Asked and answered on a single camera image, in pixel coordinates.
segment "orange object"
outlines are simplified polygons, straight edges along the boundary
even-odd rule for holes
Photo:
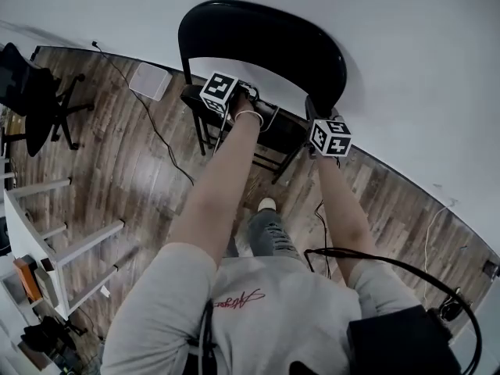
[[[21,282],[23,282],[26,294],[32,301],[36,302],[41,298],[40,289],[38,289],[37,281],[32,272],[37,267],[37,263],[30,256],[25,255],[22,259],[15,259],[14,266]]]

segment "t-shirt sleeve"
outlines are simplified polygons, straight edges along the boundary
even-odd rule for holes
[[[215,277],[215,262],[199,247],[163,247],[111,324],[102,374],[182,373]]]
[[[385,262],[360,260],[351,272],[348,286],[358,292],[363,318],[395,313],[420,304],[413,291]]]

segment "chair backrest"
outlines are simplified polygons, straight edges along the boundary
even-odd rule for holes
[[[347,80],[344,57],[316,25],[264,5],[213,0],[197,5],[179,26],[186,83],[189,59],[236,59],[266,68],[300,87],[329,116]]]
[[[0,52],[0,103],[16,114],[55,102],[54,85],[50,71],[30,65],[12,43]]]

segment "red signature print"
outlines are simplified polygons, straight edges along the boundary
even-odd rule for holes
[[[227,298],[225,302],[216,302],[214,303],[214,307],[220,307],[221,309],[242,309],[245,304],[248,302],[254,302],[255,300],[259,300],[261,298],[266,297],[263,293],[257,293],[260,289],[255,289],[250,295],[245,295],[243,291],[241,296],[238,298]]]

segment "black office chair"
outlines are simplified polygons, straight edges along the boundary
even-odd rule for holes
[[[222,120],[199,98],[200,86],[192,84],[189,59],[236,59],[266,68],[305,91],[324,117],[341,97],[347,79],[344,58],[334,41],[312,23],[263,5],[235,0],[213,0],[197,5],[182,19],[179,50],[187,86],[181,95],[191,108],[202,154],[213,147],[207,124],[220,129]],[[202,136],[200,121],[205,132]],[[298,120],[278,112],[258,143],[286,155],[277,168],[254,161],[275,174],[273,183],[287,169],[305,143],[306,129]]]
[[[93,104],[68,107],[75,85],[84,79],[81,73],[58,96],[60,80],[55,80],[49,69],[37,68],[26,61],[16,46],[8,43],[0,52],[0,103],[19,116],[25,116],[26,122],[24,134],[5,135],[2,131],[2,148],[4,143],[26,140],[28,154],[34,157],[47,140],[52,126],[52,141],[59,140],[60,126],[70,149],[77,150],[78,144],[71,141],[66,117],[82,109],[94,109]]]

